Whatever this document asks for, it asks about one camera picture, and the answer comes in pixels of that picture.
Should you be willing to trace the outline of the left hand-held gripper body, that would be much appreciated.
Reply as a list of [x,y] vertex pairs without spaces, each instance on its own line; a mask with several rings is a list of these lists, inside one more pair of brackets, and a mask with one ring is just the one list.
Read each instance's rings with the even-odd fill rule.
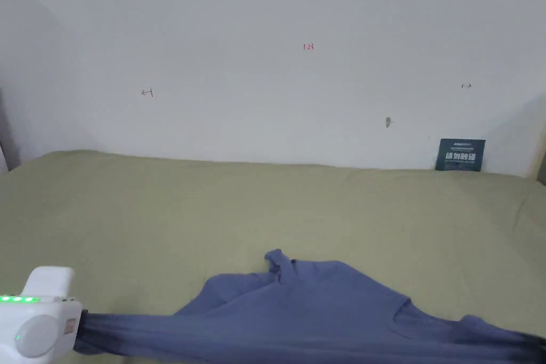
[[21,294],[1,294],[1,358],[60,359],[76,341],[82,303],[69,296],[74,270],[39,266]]

